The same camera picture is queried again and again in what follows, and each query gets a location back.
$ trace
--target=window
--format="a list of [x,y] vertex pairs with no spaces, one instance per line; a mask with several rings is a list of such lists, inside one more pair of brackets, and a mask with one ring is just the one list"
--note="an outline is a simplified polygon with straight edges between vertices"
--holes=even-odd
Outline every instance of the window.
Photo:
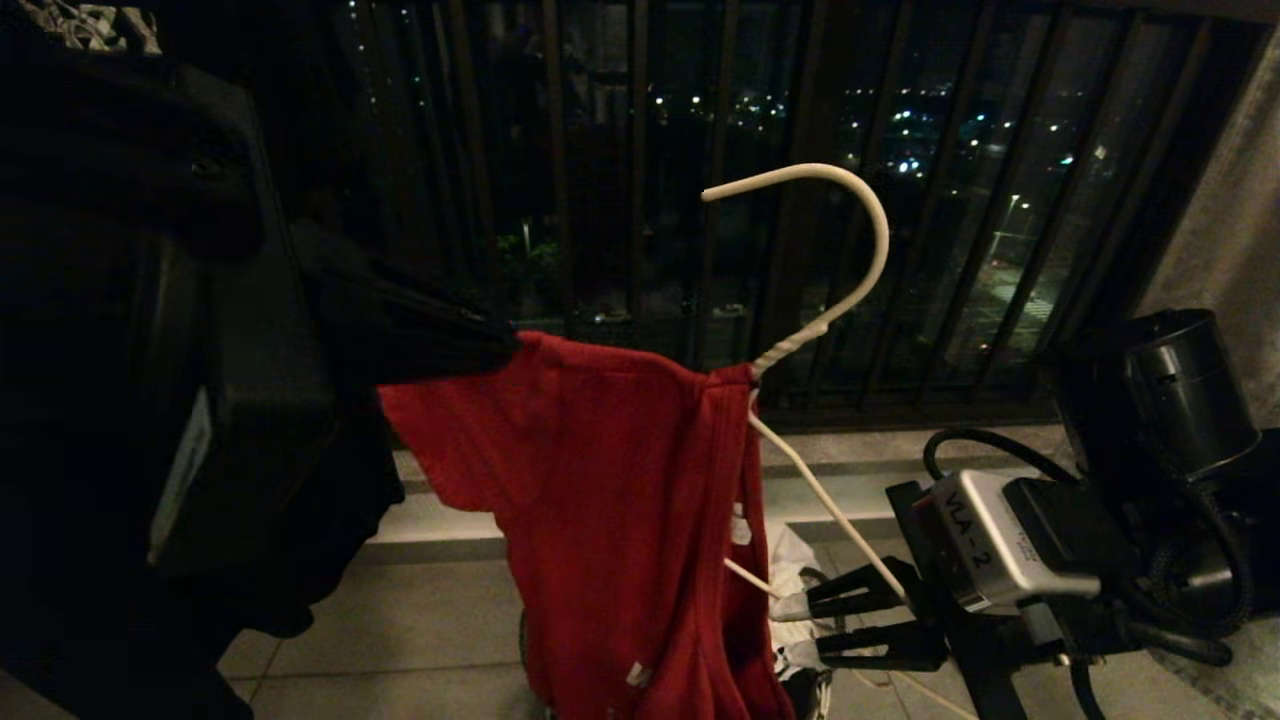
[[[701,188],[852,169],[888,268],[767,409],[1025,421],[1050,416],[1046,348],[1133,306],[1276,20],[1161,4],[316,0],[325,53],[300,64],[332,105],[261,101],[269,142],[306,119],[279,161],[328,172],[287,173],[296,215],[471,278],[521,328],[696,369],[822,313],[870,241],[832,187]],[[288,79],[268,60],[260,95]]]

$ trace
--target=wire hanger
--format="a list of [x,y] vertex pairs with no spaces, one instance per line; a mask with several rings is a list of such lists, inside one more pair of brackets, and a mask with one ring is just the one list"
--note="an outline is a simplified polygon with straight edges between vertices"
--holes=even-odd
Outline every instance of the wire hanger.
[[[854,305],[858,305],[872,288],[876,287],[876,282],[879,281],[881,273],[884,272],[884,261],[888,259],[888,218],[884,215],[884,206],[881,205],[879,197],[860,177],[854,173],[837,168],[835,165],[827,165],[823,163],[804,163],[799,165],[790,165],[786,168],[780,168],[777,170],[771,170],[767,173],[760,173],[758,176],[751,176],[740,181],[733,181],[726,184],[718,184],[703,191],[703,202],[714,202],[717,200],[723,200],[724,197],[732,197],[735,195],[741,195],[744,192],[751,192],[762,187],[768,187],[771,184],[777,184],[782,182],[788,182],[800,178],[820,178],[828,179],[831,182],[844,186],[846,190],[852,192],[861,200],[863,206],[867,209],[867,214],[872,218],[872,229],[874,231],[876,247],[872,254],[872,266],[863,278],[863,282],[854,288],[852,292],[845,296],[844,300],[832,305],[826,313],[814,318],[809,324],[800,328],[799,332],[791,334],[790,337],[780,341],[777,345],[771,347],[764,355],[759,356],[754,363],[751,363],[751,372],[756,379],[764,375],[764,372],[776,365],[780,360],[791,355],[806,342],[822,337],[827,333],[831,323],[847,313]],[[902,583],[899,582],[896,577],[888,570],[884,562],[876,555],[872,546],[863,538],[861,533],[854,528],[849,518],[841,512],[836,501],[832,500],[831,493],[822,487],[818,478],[814,477],[813,470],[805,464],[800,454],[795,451],[786,441],[778,437],[764,421],[755,415],[755,395],[759,389],[751,392],[751,410],[748,410],[748,423],[756,429],[765,439],[772,442],[778,447],[796,466],[800,475],[809,484],[809,489],[818,497],[827,512],[831,514],[836,524],[849,536],[849,539],[854,541],[854,544],[863,551],[870,564],[876,568],[876,571],[884,579],[890,588],[902,600],[902,603],[911,609],[911,603],[908,601],[906,591],[902,588]],[[772,591],[769,584],[760,578],[756,578],[745,568],[737,565],[730,559],[724,559],[724,565],[732,570],[735,574],[748,580],[753,585],[763,589],[764,592],[777,597],[777,593]]]

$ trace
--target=tile floor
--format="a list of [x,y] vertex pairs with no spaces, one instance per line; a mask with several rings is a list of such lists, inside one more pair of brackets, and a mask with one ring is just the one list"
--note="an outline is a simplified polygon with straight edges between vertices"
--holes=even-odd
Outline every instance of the tile floor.
[[[873,543],[905,557],[901,539]],[[851,543],[820,544],[828,573],[863,561]],[[536,700],[520,667],[520,598],[504,562],[357,565],[315,609],[316,624],[280,642],[246,632],[223,659],[232,687],[260,720],[536,719]],[[905,610],[864,618],[905,619]],[[955,720],[901,678],[868,673],[868,688],[837,673],[832,720]],[[972,711],[959,671],[915,674],[920,683]],[[1083,717],[1065,671],[1027,670],[1016,678],[1028,716]],[[1221,717],[1215,706],[1143,653],[1112,657],[1093,675],[1111,720]],[[0,675],[0,717],[65,720],[67,714]]]

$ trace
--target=red t-shirt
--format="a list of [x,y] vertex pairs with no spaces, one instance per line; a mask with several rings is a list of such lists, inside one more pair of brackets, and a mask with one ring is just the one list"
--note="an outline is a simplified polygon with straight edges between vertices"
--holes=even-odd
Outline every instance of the red t-shirt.
[[568,720],[792,717],[768,597],[723,564],[768,573],[750,368],[520,338],[381,396],[440,500],[507,536],[534,692]]

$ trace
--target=white hanger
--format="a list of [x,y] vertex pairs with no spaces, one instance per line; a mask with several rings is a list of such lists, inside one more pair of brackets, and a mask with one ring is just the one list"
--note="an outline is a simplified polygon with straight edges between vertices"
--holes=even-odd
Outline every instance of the white hanger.
[[[841,300],[840,302],[832,305],[826,313],[814,318],[813,322],[800,328],[799,332],[791,334],[790,337],[782,340],[781,342],[771,347],[768,352],[758,357],[755,363],[751,364],[751,372],[756,379],[759,379],[765,370],[776,365],[780,360],[799,350],[804,343],[826,334],[831,323],[836,318],[840,318],[841,315],[847,313],[854,305],[858,305],[858,302],[860,302],[864,297],[867,297],[867,295],[870,293],[872,288],[876,286],[876,282],[879,281],[881,273],[884,272],[884,261],[888,259],[888,218],[884,215],[884,206],[881,205],[879,197],[876,196],[876,192],[870,188],[870,186],[868,186],[865,182],[863,182],[861,178],[859,178],[858,176],[844,168],[837,168],[835,165],[827,165],[823,163],[804,163],[800,165],[790,165],[786,168],[780,168],[777,170],[771,170],[768,173],[762,173],[731,183],[707,188],[703,191],[701,197],[704,202],[714,202],[716,200],[722,200],[724,197],[731,197],[733,195],[740,195],[744,192],[751,192],[753,190],[759,190],[762,187],[799,178],[828,179],[842,184],[850,192],[856,195],[858,199],[863,201],[863,206],[867,208],[867,214],[870,215],[872,218],[872,229],[874,232],[876,249],[872,254],[872,266],[867,272],[867,277],[863,278],[863,282],[859,283],[852,292],[845,296],[845,299]],[[759,389],[751,393],[753,407],[755,405],[755,395],[758,392]],[[840,507],[836,506],[836,501],[833,501],[827,489],[822,487],[822,483],[819,483],[818,478],[814,477],[813,470],[810,470],[809,466],[805,464],[805,461],[800,457],[800,454],[797,454],[795,448],[787,445],[786,441],[778,437],[777,433],[769,429],[769,427],[765,425],[755,415],[754,410],[748,410],[748,421],[762,436],[764,436],[765,439],[776,445],[778,450],[781,450],[783,454],[786,454],[787,457],[791,459],[791,462],[795,464],[796,469],[800,470],[800,475],[809,484],[809,489],[812,489],[813,493],[818,496],[818,500],[827,509],[827,512],[831,514],[832,519],[836,520],[836,524],[840,525],[840,528],[845,532],[845,534],[849,536],[849,539],[854,541],[854,544],[856,544],[859,550],[863,551],[863,553],[876,568],[879,575],[884,578],[886,583],[888,583],[888,587],[891,587],[893,592],[897,593],[897,596],[902,600],[902,603],[906,605],[908,609],[911,609],[911,603],[908,601],[906,591],[902,588],[902,583],[900,583],[897,578],[895,578],[893,574],[890,573],[888,568],[884,566],[884,562],[881,561],[879,556],[876,555],[876,551],[872,550],[872,546],[867,543],[867,539],[863,538],[861,533],[859,533],[858,529],[854,528],[852,523],[849,521],[849,518],[846,518],[845,514],[840,511]],[[756,578],[745,568],[737,565],[732,560],[726,557],[724,565],[730,570],[736,573],[739,577],[751,583],[753,585],[763,589],[774,598],[778,597],[778,593],[774,592],[767,582],[762,580],[760,578]]]

